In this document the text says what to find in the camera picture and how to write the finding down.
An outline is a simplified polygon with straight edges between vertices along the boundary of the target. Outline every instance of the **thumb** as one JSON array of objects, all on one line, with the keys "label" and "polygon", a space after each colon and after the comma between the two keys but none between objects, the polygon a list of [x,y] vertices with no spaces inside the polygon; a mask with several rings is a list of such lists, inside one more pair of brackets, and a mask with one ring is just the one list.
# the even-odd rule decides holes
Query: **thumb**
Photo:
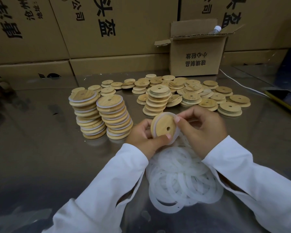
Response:
[{"label": "thumb", "polygon": [[192,132],[194,132],[196,129],[194,127],[192,127],[188,121],[186,121],[184,118],[182,117],[175,117],[175,123],[177,124],[177,126],[180,128],[180,130],[183,132],[183,134],[186,137],[190,137],[190,134],[192,134]]},{"label": "thumb", "polygon": [[154,150],[157,150],[161,148],[164,145],[168,145],[168,143],[171,141],[172,137],[171,134],[167,133],[166,135],[161,135],[158,137],[155,137],[152,139],[152,148]]}]

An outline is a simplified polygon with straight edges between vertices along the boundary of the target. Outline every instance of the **person's left hand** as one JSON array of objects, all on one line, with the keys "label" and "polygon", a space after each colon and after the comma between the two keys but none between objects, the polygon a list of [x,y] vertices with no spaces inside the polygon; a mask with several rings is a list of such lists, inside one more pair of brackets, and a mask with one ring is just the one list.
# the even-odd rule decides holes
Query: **person's left hand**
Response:
[{"label": "person's left hand", "polygon": [[152,139],[150,131],[151,122],[151,119],[145,119],[139,124],[135,125],[126,138],[125,142],[140,149],[141,152],[148,158],[148,160],[151,159],[157,149],[167,145],[171,139],[170,134],[158,136]]}]

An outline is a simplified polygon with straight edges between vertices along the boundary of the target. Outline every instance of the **white bottle cap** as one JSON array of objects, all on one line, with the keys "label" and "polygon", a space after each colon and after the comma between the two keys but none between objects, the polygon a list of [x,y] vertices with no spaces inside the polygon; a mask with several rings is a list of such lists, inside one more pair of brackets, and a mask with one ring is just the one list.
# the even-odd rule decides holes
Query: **white bottle cap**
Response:
[{"label": "white bottle cap", "polygon": [[215,29],[215,30],[218,30],[219,32],[221,31],[221,27],[218,26],[218,25],[217,25],[216,27],[214,27],[214,29]]}]

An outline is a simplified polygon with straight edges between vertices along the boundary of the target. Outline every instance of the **person's right hand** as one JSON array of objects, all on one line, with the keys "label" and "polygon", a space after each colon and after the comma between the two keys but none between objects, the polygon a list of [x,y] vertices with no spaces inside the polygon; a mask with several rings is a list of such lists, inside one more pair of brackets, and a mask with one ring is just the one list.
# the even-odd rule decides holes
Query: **person's right hand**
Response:
[{"label": "person's right hand", "polygon": [[[201,127],[199,129],[192,127],[186,121],[190,118],[197,118]],[[179,113],[175,122],[187,137],[196,154],[202,159],[227,137],[224,121],[219,114],[198,105]]]}]

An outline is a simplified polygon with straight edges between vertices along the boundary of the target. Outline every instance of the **phone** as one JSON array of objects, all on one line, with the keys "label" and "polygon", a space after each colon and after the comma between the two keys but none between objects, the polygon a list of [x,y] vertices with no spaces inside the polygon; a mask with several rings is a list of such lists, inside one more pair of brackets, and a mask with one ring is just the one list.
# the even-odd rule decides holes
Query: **phone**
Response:
[{"label": "phone", "polygon": [[265,94],[291,110],[291,92],[288,90],[266,90]]}]

